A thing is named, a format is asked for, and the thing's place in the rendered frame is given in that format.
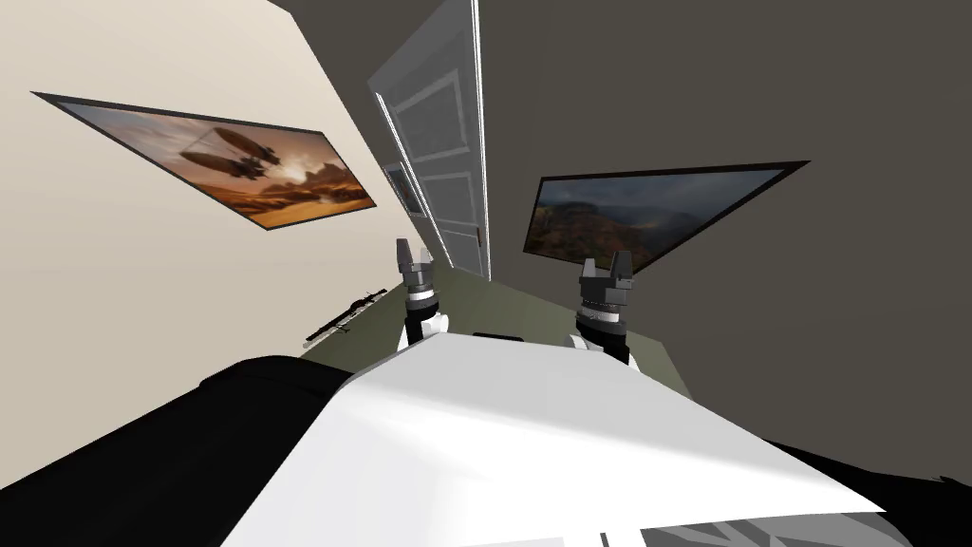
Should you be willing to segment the dark landscape wall picture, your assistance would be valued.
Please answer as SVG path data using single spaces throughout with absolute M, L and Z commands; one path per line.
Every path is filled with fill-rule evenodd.
M 608 269 L 629 251 L 639 273 L 807 166 L 804 160 L 544 177 L 523 251 Z

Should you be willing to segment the white panelled door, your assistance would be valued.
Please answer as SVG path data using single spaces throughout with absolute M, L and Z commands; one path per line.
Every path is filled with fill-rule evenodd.
M 443 0 L 368 85 L 446 261 L 491 279 L 479 0 Z

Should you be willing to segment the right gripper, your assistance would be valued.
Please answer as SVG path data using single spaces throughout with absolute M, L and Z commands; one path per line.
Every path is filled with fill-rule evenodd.
M 596 260 L 587 258 L 579 278 L 581 299 L 599 306 L 626 306 L 633 288 L 631 251 L 613 253 L 610 276 L 597 276 Z

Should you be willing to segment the small grey wall picture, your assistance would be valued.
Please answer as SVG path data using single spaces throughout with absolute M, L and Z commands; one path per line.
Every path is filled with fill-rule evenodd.
M 425 218 L 420 200 L 414 190 L 411 179 L 400 163 L 383 166 L 383 171 L 402 204 L 405 212 L 411 217 Z

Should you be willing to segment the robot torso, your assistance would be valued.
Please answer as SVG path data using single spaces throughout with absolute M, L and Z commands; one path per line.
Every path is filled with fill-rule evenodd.
M 222 547 L 912 547 L 601 352 L 442 333 L 335 392 Z

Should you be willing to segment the orange airship wall picture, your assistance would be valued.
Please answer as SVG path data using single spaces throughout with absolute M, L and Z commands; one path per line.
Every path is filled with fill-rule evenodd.
M 377 206 L 319 130 L 38 97 L 265 231 Z

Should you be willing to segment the black elongated object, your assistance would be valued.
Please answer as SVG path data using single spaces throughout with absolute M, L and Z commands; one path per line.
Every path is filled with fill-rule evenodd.
M 365 297 L 353 301 L 346 311 L 341 312 L 336 317 L 327 321 L 322 327 L 309 336 L 305 340 L 305 343 L 303 343 L 303 348 L 309 349 L 317 340 L 324 337 L 331 330 L 338 330 L 347 333 L 349 328 L 344 326 L 344 324 L 356 316 L 360 311 L 366 309 L 376 300 L 386 295 L 386 293 L 387 289 L 380 289 L 376 292 L 369 292 Z

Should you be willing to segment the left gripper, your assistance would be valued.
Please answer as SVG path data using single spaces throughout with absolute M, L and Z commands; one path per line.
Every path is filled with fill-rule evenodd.
M 421 262 L 413 262 L 409 242 L 406 238 L 396 239 L 396 261 L 402 275 L 402 283 L 408 292 L 429 292 L 434 290 L 433 257 L 428 248 L 421 248 Z

